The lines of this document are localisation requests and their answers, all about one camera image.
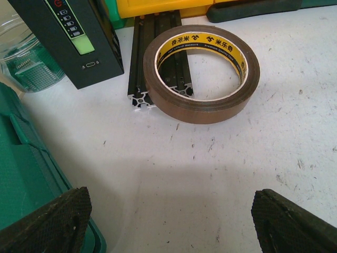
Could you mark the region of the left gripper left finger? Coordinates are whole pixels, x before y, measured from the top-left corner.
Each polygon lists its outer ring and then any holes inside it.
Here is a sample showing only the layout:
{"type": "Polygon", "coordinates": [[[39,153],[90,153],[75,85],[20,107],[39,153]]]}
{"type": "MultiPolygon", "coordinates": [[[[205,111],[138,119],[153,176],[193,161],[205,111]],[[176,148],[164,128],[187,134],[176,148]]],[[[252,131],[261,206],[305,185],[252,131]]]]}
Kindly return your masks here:
{"type": "Polygon", "coordinates": [[[1,230],[1,252],[80,252],[92,211],[87,187],[70,189],[1,230]]]}

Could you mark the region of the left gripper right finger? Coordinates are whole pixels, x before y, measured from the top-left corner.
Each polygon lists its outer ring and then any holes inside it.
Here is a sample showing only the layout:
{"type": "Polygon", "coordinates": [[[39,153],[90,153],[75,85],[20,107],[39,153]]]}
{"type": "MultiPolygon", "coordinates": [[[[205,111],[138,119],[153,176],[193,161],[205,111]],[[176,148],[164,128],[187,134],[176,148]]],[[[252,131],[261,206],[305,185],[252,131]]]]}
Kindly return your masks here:
{"type": "Polygon", "coordinates": [[[336,227],[271,189],[255,192],[251,215],[263,252],[336,252],[336,227]]]}

